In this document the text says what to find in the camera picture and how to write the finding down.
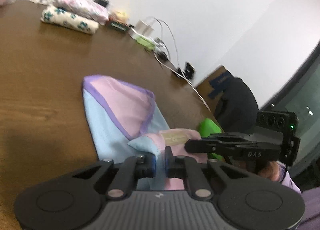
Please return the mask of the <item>person right hand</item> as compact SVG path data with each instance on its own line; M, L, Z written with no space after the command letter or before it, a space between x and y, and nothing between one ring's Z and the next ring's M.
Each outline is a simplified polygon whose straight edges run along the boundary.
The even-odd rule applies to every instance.
M284 168L277 161L240 161L231 158L232 165L274 182L282 182L286 175Z

